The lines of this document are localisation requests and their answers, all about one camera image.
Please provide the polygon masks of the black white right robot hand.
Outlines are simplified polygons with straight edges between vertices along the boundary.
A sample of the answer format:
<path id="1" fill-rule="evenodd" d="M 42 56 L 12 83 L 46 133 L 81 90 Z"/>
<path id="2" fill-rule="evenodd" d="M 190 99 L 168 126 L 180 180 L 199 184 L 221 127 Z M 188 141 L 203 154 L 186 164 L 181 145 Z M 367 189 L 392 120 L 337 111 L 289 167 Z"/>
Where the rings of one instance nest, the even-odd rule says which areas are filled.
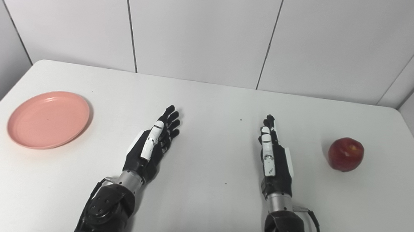
<path id="1" fill-rule="evenodd" d="M 265 198 L 274 193 L 284 194 L 291 198 L 293 196 L 293 177 L 289 169 L 291 158 L 288 149 L 280 145 L 274 124 L 274 116 L 267 115 L 263 120 L 258 138 L 264 173 L 261 192 Z"/>

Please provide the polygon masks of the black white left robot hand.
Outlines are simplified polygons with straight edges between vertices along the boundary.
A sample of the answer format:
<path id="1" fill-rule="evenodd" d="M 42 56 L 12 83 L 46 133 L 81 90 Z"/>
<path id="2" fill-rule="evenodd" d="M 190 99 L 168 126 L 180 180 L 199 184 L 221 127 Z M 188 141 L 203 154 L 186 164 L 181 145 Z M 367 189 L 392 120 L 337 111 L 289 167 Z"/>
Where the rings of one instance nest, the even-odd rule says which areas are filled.
<path id="1" fill-rule="evenodd" d="M 123 171 L 136 174 L 142 184 L 153 180 L 162 158 L 180 133 L 179 115 L 176 107 L 170 105 L 151 129 L 142 131 L 128 151 Z"/>

